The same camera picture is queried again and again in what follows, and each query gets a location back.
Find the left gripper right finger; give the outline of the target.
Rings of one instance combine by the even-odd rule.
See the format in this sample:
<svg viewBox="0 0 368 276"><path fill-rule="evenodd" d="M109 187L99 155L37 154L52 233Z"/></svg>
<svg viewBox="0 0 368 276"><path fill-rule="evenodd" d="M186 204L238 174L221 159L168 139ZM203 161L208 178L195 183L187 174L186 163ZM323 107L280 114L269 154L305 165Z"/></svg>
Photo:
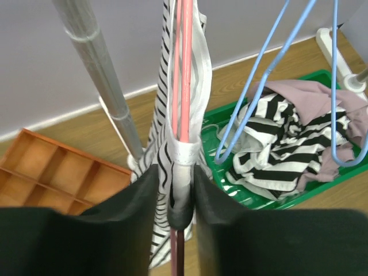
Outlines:
<svg viewBox="0 0 368 276"><path fill-rule="evenodd" d="M251 210L194 168L201 275L366 275L367 216L351 209Z"/></svg>

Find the pink wire hanger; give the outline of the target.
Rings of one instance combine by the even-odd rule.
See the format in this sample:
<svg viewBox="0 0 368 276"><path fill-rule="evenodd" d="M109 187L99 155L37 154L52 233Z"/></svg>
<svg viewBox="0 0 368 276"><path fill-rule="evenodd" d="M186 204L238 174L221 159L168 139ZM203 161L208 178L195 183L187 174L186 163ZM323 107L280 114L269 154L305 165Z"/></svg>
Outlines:
<svg viewBox="0 0 368 276"><path fill-rule="evenodd" d="M189 142L190 100L191 100L191 46L193 2L176 1L176 32L174 49L174 72L172 84L171 126L175 140L182 144ZM172 197L170 206L175 213L186 208L190 202L191 166L181 156L183 149L176 148L172 172Z"/></svg>

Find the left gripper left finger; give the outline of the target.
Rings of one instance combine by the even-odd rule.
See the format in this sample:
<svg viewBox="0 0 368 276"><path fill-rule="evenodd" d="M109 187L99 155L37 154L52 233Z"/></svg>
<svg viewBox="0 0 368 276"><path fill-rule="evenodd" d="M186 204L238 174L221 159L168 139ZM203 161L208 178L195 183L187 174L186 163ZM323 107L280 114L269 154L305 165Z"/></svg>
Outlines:
<svg viewBox="0 0 368 276"><path fill-rule="evenodd" d="M147 275L159 174L78 216L50 208L1 209L2 275Z"/></svg>

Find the thin striped tank top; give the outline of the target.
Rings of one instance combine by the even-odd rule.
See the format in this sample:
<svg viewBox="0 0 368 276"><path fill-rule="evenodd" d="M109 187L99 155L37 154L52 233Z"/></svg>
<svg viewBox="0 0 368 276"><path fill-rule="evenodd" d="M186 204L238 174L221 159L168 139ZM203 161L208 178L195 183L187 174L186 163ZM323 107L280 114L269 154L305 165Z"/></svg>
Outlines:
<svg viewBox="0 0 368 276"><path fill-rule="evenodd" d="M206 164L201 140L201 128L207 108L211 85L212 65L205 38L206 16L193 2L193 46L191 65L191 107L189 142L182 143L174 137L172 129L174 41L176 38L176 1L163 1L163 31L158 90L153 119L148 135L147 148L132 170L134 183L152 165L158 168L159 191L155 208L149 268L161 266L171 259L170 223L184 224L185 239L192 237L193 213L187 206L175 211L168 203L178 196L189 201L189 187L194 167L201 167L205 176L212 179Z"/></svg>

